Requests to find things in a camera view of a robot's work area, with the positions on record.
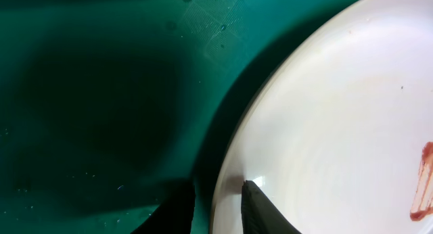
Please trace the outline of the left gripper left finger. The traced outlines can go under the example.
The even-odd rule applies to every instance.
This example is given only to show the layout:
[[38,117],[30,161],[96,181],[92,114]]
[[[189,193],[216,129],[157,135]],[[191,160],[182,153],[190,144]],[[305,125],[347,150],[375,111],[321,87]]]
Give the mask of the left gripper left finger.
[[193,183],[182,183],[131,234],[190,234],[195,200]]

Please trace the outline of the teal plastic serving tray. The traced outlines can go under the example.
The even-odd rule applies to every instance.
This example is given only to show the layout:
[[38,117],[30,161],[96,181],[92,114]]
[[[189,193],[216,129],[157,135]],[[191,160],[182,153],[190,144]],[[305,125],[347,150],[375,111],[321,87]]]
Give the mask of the teal plastic serving tray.
[[358,0],[1,0],[1,232],[130,233],[177,187],[207,233],[260,86]]

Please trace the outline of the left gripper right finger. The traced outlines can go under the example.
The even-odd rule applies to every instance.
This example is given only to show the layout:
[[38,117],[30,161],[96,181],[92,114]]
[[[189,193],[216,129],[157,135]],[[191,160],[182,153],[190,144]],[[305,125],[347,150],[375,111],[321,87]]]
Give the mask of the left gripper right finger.
[[300,234],[253,181],[242,186],[243,234]]

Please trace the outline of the white plate top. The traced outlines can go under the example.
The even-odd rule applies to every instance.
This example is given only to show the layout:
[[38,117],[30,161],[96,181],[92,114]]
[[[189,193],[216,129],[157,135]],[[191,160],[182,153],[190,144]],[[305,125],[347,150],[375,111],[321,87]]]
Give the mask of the white plate top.
[[245,181],[301,233],[432,232],[432,0],[360,0],[250,106],[209,231],[241,233]]

